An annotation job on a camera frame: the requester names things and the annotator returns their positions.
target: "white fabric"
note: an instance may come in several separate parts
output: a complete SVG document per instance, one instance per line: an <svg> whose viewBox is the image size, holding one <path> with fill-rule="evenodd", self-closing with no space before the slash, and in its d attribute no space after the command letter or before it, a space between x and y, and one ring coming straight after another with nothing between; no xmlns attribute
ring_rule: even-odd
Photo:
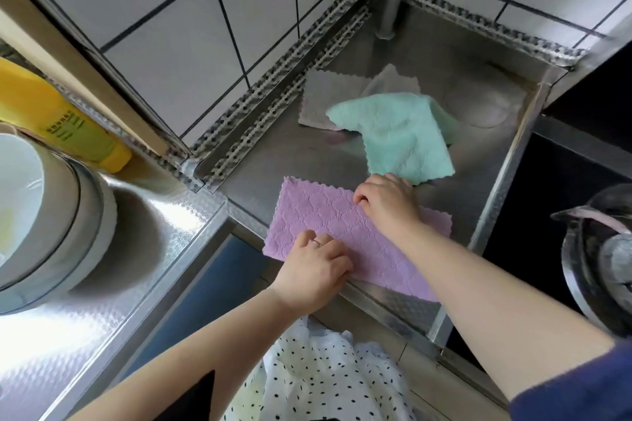
<svg viewBox="0 0 632 421"><path fill-rule="evenodd" d="M306 317L268 350L225 412L225 421L411 421L408 388L377 343L353 346Z"/></svg>

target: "left hand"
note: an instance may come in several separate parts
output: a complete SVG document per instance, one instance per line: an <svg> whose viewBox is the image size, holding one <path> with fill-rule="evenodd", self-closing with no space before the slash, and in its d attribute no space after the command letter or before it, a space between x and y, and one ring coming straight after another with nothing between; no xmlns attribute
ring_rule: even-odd
<svg viewBox="0 0 632 421"><path fill-rule="evenodd" d="M319 310L342 289L353 264L347 247L327 234L301 232L269 289L296 315Z"/></svg>

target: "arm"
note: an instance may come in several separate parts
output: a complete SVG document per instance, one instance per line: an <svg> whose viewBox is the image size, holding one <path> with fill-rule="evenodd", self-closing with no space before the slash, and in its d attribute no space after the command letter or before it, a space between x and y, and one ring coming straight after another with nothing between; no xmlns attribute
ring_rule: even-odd
<svg viewBox="0 0 632 421"><path fill-rule="evenodd" d="M407 180L372 175L354 202L419 269L508 399L614 346L578 313L424 225Z"/></svg>
<svg viewBox="0 0 632 421"><path fill-rule="evenodd" d="M213 370L209 419L219 419L274 341L326 305L351 269L340 241L312 230L299 234L270 288L148 362L71 421L151 421Z"/></svg>

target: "stacked bowl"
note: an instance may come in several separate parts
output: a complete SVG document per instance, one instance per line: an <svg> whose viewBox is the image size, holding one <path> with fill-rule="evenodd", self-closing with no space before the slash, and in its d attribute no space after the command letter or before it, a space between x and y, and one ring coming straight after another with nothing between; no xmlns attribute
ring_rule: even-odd
<svg viewBox="0 0 632 421"><path fill-rule="evenodd" d="M112 241L116 202L102 177L35 142L0 134L0 314L66 293Z"/></svg>

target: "yellow bottle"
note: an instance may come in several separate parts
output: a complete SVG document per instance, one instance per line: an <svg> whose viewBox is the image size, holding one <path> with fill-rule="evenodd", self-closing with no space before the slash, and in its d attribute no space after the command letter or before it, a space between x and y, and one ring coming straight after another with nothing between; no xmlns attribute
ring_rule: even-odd
<svg viewBox="0 0 632 421"><path fill-rule="evenodd" d="M0 120L110 173L131 158L121 140L67 102L50 83L1 57Z"/></svg>

